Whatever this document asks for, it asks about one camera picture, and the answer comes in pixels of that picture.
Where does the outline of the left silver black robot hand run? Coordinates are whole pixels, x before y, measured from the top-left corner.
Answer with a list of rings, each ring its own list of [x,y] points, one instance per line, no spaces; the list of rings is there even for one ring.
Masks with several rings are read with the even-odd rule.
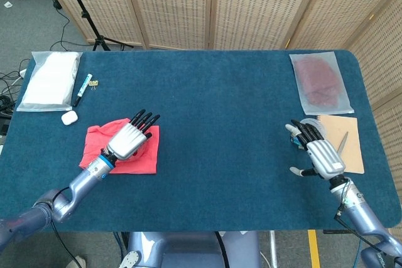
[[[141,109],[113,135],[101,155],[112,162],[127,160],[152,137],[149,129],[159,118],[159,114]]]

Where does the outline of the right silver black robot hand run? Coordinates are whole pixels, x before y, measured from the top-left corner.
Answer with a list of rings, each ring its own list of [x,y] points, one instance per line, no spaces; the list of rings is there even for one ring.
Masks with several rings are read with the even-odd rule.
[[[291,120],[291,124],[286,124],[285,128],[297,138],[303,149],[309,155],[313,168],[298,169],[290,167],[290,171],[301,177],[319,175],[322,179],[331,180],[342,175],[345,171],[345,164],[338,152],[331,143],[324,139],[321,132],[309,123],[301,123]]]

